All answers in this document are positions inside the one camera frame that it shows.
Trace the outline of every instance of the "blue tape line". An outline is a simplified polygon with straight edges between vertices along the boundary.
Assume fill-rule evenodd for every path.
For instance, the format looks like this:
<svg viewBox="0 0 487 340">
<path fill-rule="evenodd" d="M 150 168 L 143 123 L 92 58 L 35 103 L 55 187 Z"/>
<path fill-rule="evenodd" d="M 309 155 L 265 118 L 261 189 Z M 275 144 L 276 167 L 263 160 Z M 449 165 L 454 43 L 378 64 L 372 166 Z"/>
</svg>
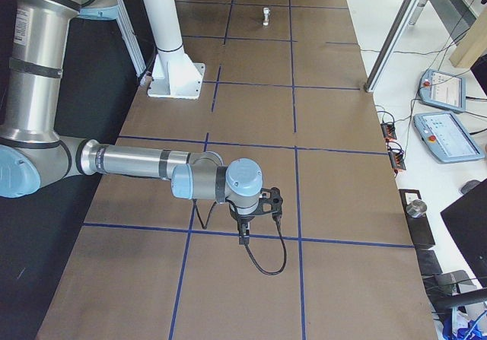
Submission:
<svg viewBox="0 0 487 340">
<path fill-rule="evenodd" d="M 229 85 L 249 85 L 251 87 L 298 87 L 300 89 L 331 89 L 338 91 L 359 91 L 359 87 L 323 87 L 323 86 L 305 86 L 305 85 L 283 85 L 283 84 L 258 84 L 258 83 L 243 83 L 237 81 L 203 81 L 206 84 L 229 84 Z"/>
<path fill-rule="evenodd" d="M 184 255 L 183 255 L 183 263 L 181 264 L 181 272 L 180 272 L 180 279 L 177 283 L 177 292 L 176 292 L 176 299 L 174 300 L 174 309 L 173 309 L 173 317 L 170 321 L 170 331 L 169 331 L 169 340 L 172 340 L 174 337 L 174 327 L 176 325 L 176 317 L 177 317 L 177 310 L 180 304 L 180 296 L 181 296 L 181 288 L 183 287 L 183 279 L 184 279 L 184 271 L 186 269 L 186 260 L 188 259 L 188 252 L 189 252 L 189 242 L 191 241 L 191 227 L 193 226 L 193 220 L 195 218 L 195 209 L 191 212 L 191 219 L 189 220 L 189 227 L 188 227 L 188 234 L 186 237 L 186 245 L 184 246 Z"/>
<path fill-rule="evenodd" d="M 296 206 L 298 207 L 298 252 L 299 252 L 299 287 L 301 293 L 301 337 L 306 340 L 306 307 L 304 302 L 303 243 L 301 231 L 301 193 L 299 189 L 298 149 L 294 147 L 294 168 L 296 170 Z"/>
<path fill-rule="evenodd" d="M 359 87 L 310 87 L 310 86 L 304 86 L 304 85 L 295 85 L 294 87 L 299 87 L 301 89 L 334 89 L 338 91 L 359 91 Z"/>
<path fill-rule="evenodd" d="M 365 155 L 380 155 L 387 156 L 387 152 L 376 152 L 376 151 L 360 151 L 360 150 L 339 150 L 335 148 L 297 148 L 301 151 L 327 151 L 327 152 L 338 152 L 340 154 L 365 154 Z"/>
<path fill-rule="evenodd" d="M 356 245 L 356 246 L 378 246 L 378 247 L 394 247 L 397 249 L 414 249 L 414 245 L 406 245 L 400 243 L 370 243 L 367 241 L 348 241 L 348 240 L 329 240 L 329 239 L 314 239 L 310 237 L 303 237 L 301 241 L 306 243 L 338 243 L 341 245 Z"/>
<path fill-rule="evenodd" d="M 227 44 L 227 37 L 228 37 L 228 28 L 230 27 L 230 17 L 231 17 L 231 11 L 232 8 L 234 7 L 234 0 L 231 0 L 230 3 L 230 11 L 228 12 L 228 20 L 227 20 L 227 28 L 225 29 L 225 38 L 223 39 L 223 44 Z"/>
<path fill-rule="evenodd" d="M 356 42 L 331 42 L 331 41 L 326 41 L 325 43 L 331 43 L 332 45 L 355 45 L 355 46 L 358 46 L 358 43 L 356 43 Z"/>
<path fill-rule="evenodd" d="M 238 144 L 236 142 L 219 142 L 210 141 L 209 145 L 221 145 L 221 146 L 240 146 L 244 148 L 284 148 L 286 150 L 294 150 L 291 146 L 279 146 L 279 145 L 258 145 L 258 144 Z"/>
<path fill-rule="evenodd" d="M 222 145 L 222 146 L 241 146 L 245 148 L 283 148 L 285 150 L 299 151 L 325 151 L 336 152 L 339 154 L 366 154 L 366 155 L 379 155 L 387 156 L 387 152 L 376 151 L 360 151 L 360 150 L 340 150 L 337 148 L 304 148 L 299 146 L 284 146 L 284 145 L 261 145 L 261 144 L 240 144 L 237 142 L 220 142 L 220 141 L 196 141 L 196 140 L 179 140 L 177 138 L 156 138 L 156 137 L 139 137 L 139 136 L 125 136 L 121 135 L 120 138 L 135 139 L 135 140 L 148 140 L 148 141 L 168 141 L 168 142 L 182 142 L 191 144 L 206 144 L 206 145 Z"/>
<path fill-rule="evenodd" d="M 87 227 L 103 227 L 103 228 L 122 228 L 125 230 L 146 230 L 146 231 L 162 231 L 162 232 L 177 232 L 179 234 L 187 234 L 189 230 L 184 228 L 170 228 L 170 227 L 155 227 L 155 226 L 137 226 L 132 224 L 101 224 L 95 222 L 84 222 L 83 226 Z M 212 231 L 212 230 L 191 230 L 193 234 L 210 235 L 210 236 L 232 236 L 237 237 L 237 233 Z M 279 240 L 279 236 L 251 234 L 250 237 L 256 239 L 270 239 Z M 284 240 L 288 241 L 302 241 L 307 243 L 336 243 L 341 245 L 357 245 L 357 246 L 379 246 L 379 247 L 395 247 L 398 249 L 414 249 L 413 245 L 406 245 L 400 243 L 373 243 L 368 241 L 350 241 L 350 240 L 331 240 L 331 239 L 317 239 L 313 237 L 293 237 L 283 236 Z"/>
<path fill-rule="evenodd" d="M 294 89 L 294 52 L 292 46 L 292 11 L 291 11 L 291 0 L 289 1 L 289 38 L 291 39 L 291 86 L 292 86 L 292 121 L 293 121 L 293 131 L 296 133 L 298 131 L 298 118 L 296 113 L 296 93 Z"/>
<path fill-rule="evenodd" d="M 243 41 L 274 41 L 274 42 L 297 42 L 291 40 L 279 40 L 275 38 L 252 38 L 252 37 L 220 37 L 220 36 L 196 36 L 196 35 L 183 35 L 186 38 L 210 38 L 214 40 L 243 40 Z"/>
<path fill-rule="evenodd" d="M 187 234 L 188 230 L 183 228 L 166 228 L 166 227 L 152 227 L 152 226 L 135 226 L 131 224 L 98 224 L 95 222 L 84 222 L 83 226 L 87 227 L 106 227 L 106 228 L 123 228 L 129 230 L 146 230 L 146 231 L 163 231 L 163 232 L 178 232 Z"/>
<path fill-rule="evenodd" d="M 208 147 L 209 138 L 210 138 L 210 132 L 206 132 L 205 146 L 203 147 L 203 152 L 206 152 L 206 148 Z"/>
<path fill-rule="evenodd" d="M 141 137 L 141 136 L 128 136 L 120 135 L 119 138 L 127 138 L 131 140 L 147 140 L 147 141 L 165 141 L 165 142 L 186 142 L 188 144 L 204 144 L 204 141 L 198 140 L 184 140 L 179 138 L 159 138 L 159 137 Z"/>
<path fill-rule="evenodd" d="M 283 7 L 288 8 L 289 5 L 278 5 L 278 4 L 253 4 L 253 3 L 236 3 L 232 0 L 230 3 L 228 2 L 202 2 L 196 0 L 176 0 L 176 3 L 188 3 L 188 4 L 213 4 L 213 5 L 245 5 L 245 6 L 258 6 L 258 7 Z M 320 7 L 320 6 L 312 6 L 312 5 L 291 5 L 291 8 L 315 8 L 315 9 L 332 9 L 332 10 L 348 10 L 345 7 Z"/>
<path fill-rule="evenodd" d="M 220 73 L 221 73 L 221 64 L 218 66 L 218 73 L 216 75 L 215 92 L 213 93 L 213 102 L 212 102 L 212 113 L 215 111 L 216 94 L 218 93 L 218 85 L 219 85 L 219 81 L 220 81 Z"/>
<path fill-rule="evenodd" d="M 337 11 L 347 11 L 348 8 L 344 7 L 320 7 L 320 6 L 313 6 L 313 5 L 291 5 L 291 8 L 303 8 L 303 9 L 332 9 Z"/>
</svg>

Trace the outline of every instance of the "white table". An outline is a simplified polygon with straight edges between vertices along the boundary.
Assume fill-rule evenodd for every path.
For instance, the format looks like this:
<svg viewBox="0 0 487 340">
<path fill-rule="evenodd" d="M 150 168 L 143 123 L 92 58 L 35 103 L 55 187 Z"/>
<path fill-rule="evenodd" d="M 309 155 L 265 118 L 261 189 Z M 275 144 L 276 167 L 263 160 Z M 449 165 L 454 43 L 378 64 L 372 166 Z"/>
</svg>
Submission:
<svg viewBox="0 0 487 340">
<path fill-rule="evenodd" d="M 402 0 L 347 1 L 361 49 L 380 50 Z M 450 44 L 449 34 L 431 3 L 428 3 L 416 25 L 408 27 L 403 34 L 396 50 L 430 52 L 443 49 L 447 41 Z M 466 69 L 454 68 L 448 60 L 454 49 L 455 46 L 452 46 L 448 50 L 441 70 L 459 74 Z M 369 73 L 378 53 L 362 51 L 361 54 L 366 71 Z M 415 97 L 422 72 L 428 67 L 438 68 L 443 53 L 430 66 L 435 56 L 435 54 L 421 56 L 394 53 L 374 92 L 376 104 L 383 106 L 396 119 L 409 116 L 410 101 Z M 468 71 L 463 76 L 466 77 L 466 95 L 485 98 L 472 72 Z M 487 103 L 468 100 L 466 109 L 487 116 Z M 416 101 L 413 114 L 435 110 L 438 109 L 424 106 Z M 459 115 L 459 118 L 471 132 L 487 128 L 487 119 L 482 120 L 465 113 Z M 434 251 L 443 271 L 463 269 L 472 278 L 474 275 L 444 226 L 440 212 L 460 197 L 459 189 L 465 182 L 474 179 L 482 181 L 487 178 L 487 161 L 439 164 L 429 153 L 412 125 L 409 131 L 409 143 L 406 143 L 407 129 L 408 122 L 396 124 L 398 142 L 404 148 L 407 145 L 407 171 L 399 173 L 396 178 L 397 187 L 418 189 L 428 205 L 429 224 L 436 242 Z M 476 135 L 475 140 L 484 147 L 487 144 L 487 132 Z"/>
</svg>

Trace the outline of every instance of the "black monitor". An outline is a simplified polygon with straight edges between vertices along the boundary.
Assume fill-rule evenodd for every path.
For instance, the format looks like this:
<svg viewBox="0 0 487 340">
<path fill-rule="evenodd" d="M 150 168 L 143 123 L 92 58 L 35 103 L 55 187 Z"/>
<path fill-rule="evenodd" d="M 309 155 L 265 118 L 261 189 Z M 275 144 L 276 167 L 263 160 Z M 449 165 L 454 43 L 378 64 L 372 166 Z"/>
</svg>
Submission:
<svg viewBox="0 0 487 340">
<path fill-rule="evenodd" d="M 487 287 L 487 180 L 445 208 L 441 217 L 463 258 Z"/>
</svg>

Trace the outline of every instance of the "screen display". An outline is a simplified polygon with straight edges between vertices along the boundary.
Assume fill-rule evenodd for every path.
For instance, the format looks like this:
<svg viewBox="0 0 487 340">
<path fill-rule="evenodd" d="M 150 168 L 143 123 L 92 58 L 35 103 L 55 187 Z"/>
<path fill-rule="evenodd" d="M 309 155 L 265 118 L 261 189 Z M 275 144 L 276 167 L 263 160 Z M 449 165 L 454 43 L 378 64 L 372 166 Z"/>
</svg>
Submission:
<svg viewBox="0 0 487 340">
<path fill-rule="evenodd" d="M 424 116 L 423 120 L 448 157 L 478 154 L 450 114 Z"/>
<path fill-rule="evenodd" d="M 460 78 L 434 72 L 431 78 L 432 100 L 451 106 L 460 106 L 461 81 Z"/>
</svg>

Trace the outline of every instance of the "brown cardboard table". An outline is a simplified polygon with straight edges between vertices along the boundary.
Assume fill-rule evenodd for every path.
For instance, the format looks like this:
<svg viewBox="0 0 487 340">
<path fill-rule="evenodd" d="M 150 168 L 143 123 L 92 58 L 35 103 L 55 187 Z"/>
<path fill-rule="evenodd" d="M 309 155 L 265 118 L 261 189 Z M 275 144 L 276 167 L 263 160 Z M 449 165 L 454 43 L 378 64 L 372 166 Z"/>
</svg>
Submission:
<svg viewBox="0 0 487 340">
<path fill-rule="evenodd" d="M 227 205 L 203 231 L 168 182 L 105 176 L 39 340 L 435 339 L 346 1 L 177 9 L 186 53 L 207 66 L 201 97 L 141 87 L 117 144 L 257 161 L 284 198 L 288 266 L 260 274 Z M 277 269 L 271 218 L 251 234 Z"/>
</svg>

